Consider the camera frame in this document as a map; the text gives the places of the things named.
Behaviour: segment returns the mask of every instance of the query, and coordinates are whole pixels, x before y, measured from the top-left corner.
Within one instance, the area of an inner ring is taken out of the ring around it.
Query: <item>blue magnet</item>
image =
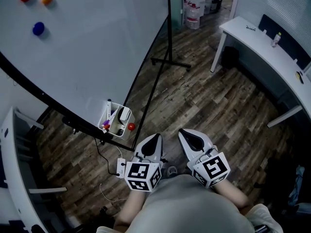
[[[39,36],[43,33],[43,31],[44,31],[44,24],[42,22],[37,22],[33,28],[34,35]]]

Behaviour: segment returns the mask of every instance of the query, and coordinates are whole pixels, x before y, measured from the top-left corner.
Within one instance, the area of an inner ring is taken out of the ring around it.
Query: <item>white panel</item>
[[[0,0],[0,51],[35,85],[97,125],[123,104],[166,16],[167,0]],[[37,37],[33,25],[42,21]]]
[[[38,217],[32,202],[30,201],[24,180],[21,175],[21,169],[19,167],[15,146],[15,131],[13,126],[14,121],[14,112],[11,108],[1,126],[3,131],[0,132],[1,155],[8,189],[12,201],[18,210],[19,216],[23,221],[26,229],[31,232],[31,227],[35,224],[38,224],[41,228],[44,229],[44,232],[47,232],[43,223]]]
[[[275,98],[279,99],[287,89],[279,75],[257,54],[238,41],[234,47],[239,50],[239,61],[243,66],[258,79]]]
[[[239,0],[235,16],[258,26],[263,14],[284,28],[311,56],[311,0]]]

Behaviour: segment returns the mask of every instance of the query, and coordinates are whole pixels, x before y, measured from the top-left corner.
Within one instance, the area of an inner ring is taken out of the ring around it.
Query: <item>water bottle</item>
[[[280,41],[280,39],[281,39],[281,33],[278,32],[278,34],[276,34],[276,36],[274,37],[274,39],[273,39],[273,41],[271,43],[271,46],[273,48],[275,48],[277,46],[278,42]]]
[[[210,11],[211,1],[205,0],[204,15],[208,15]]]
[[[187,9],[186,25],[190,29],[198,29],[200,27],[200,11],[199,7],[192,3]]]
[[[188,8],[188,2],[187,2],[187,0],[184,0],[184,8],[183,8],[183,12],[184,12],[184,17],[183,17],[183,24],[185,24],[186,23],[186,13],[187,13],[187,8]]]

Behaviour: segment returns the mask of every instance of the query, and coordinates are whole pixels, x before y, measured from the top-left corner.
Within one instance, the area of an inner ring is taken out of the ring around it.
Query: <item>wall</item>
[[[0,124],[2,124],[11,106],[16,106],[23,114],[34,120],[37,120],[47,109],[46,104],[20,85],[13,83],[13,80],[8,78],[6,73],[0,69]],[[19,216],[9,190],[0,188],[0,224],[8,224],[8,220],[19,220]]]
[[[34,120],[37,120],[48,108],[0,69],[0,125],[11,106],[17,107],[21,113]]]
[[[172,29],[178,30],[182,26],[183,0],[171,0]]]

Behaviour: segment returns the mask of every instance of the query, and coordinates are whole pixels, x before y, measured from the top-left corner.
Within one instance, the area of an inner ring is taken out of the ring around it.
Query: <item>wooden floor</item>
[[[178,143],[178,129],[206,133],[225,153],[232,170],[229,179],[256,202],[260,190],[253,184],[264,181],[269,157],[279,157],[288,150],[286,140],[293,132],[286,123],[267,128],[267,123],[278,116],[276,108],[236,68],[209,71],[221,36],[218,26],[228,20],[230,5],[230,0],[224,0],[219,13],[203,17],[200,29],[183,28],[174,34],[174,59],[192,64],[192,69],[188,73],[181,67],[164,67],[138,142],[161,133],[165,158],[183,172],[187,160]],[[166,46],[167,40],[159,39],[150,55],[163,57]],[[131,93],[128,106],[137,125],[158,68],[148,60]],[[51,186],[68,189],[57,196],[62,209],[81,223],[92,220],[103,206],[109,215],[115,215],[123,201],[107,201],[99,185],[111,200],[126,198],[129,188],[124,180],[107,173],[107,163],[97,154],[94,139],[83,133],[73,135],[61,118],[52,111],[43,120],[45,129],[37,134],[36,142]],[[122,143],[131,146],[134,136],[132,133],[131,139]],[[106,144],[100,150],[110,161],[110,170],[115,171],[120,156],[117,148]],[[127,160],[132,157],[131,152],[121,151]]]

